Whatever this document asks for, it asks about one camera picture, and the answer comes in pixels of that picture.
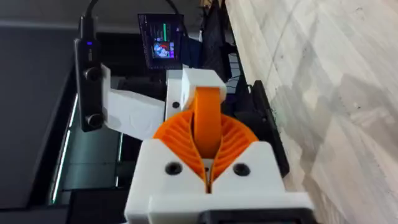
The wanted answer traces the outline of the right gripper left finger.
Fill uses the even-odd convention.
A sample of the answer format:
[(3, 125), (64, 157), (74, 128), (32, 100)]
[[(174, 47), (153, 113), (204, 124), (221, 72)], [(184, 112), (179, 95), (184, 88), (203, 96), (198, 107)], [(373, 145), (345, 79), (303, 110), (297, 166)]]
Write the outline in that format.
[(192, 137), (193, 110), (170, 117), (142, 142), (124, 216), (129, 222), (195, 222), (207, 191)]

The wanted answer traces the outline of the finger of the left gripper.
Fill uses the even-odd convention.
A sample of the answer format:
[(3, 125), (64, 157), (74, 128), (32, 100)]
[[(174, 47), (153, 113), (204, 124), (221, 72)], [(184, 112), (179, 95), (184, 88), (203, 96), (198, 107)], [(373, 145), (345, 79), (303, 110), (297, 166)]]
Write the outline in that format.
[(183, 70), (167, 70), (165, 120), (184, 111), (181, 103)]
[(215, 157), (221, 145), (221, 103), (227, 87), (213, 70), (182, 70), (180, 103), (182, 110), (193, 110), (193, 140), (205, 159)]

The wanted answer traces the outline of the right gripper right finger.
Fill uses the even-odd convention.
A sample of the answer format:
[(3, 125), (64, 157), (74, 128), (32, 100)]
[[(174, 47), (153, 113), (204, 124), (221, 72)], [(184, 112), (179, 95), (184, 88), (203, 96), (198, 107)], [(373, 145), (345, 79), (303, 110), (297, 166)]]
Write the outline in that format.
[(210, 173), (211, 194), (284, 192), (273, 147), (242, 122), (221, 117), (221, 143)]

